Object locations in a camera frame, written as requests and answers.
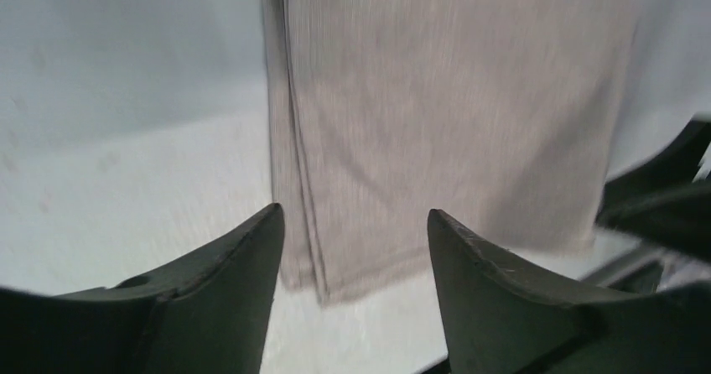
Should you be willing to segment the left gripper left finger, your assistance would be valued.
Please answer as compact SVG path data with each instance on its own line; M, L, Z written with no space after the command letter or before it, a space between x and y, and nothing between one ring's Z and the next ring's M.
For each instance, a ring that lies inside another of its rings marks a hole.
M257 373L283 208L114 288L1 292L4 373Z

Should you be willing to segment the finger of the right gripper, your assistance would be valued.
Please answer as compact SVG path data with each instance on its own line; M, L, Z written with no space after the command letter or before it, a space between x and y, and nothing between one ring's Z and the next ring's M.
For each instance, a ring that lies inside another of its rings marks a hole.
M710 262L710 183L693 182L606 206L597 222Z
M710 121L693 119L659 153L605 184L603 205L623 205L666 190L702 183Z

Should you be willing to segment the grey cloth napkin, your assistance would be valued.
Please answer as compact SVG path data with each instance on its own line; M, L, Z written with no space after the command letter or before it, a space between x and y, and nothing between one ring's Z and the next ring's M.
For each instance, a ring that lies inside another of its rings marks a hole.
M631 0L262 0L281 275L321 304L428 266L442 209L503 247L588 250Z

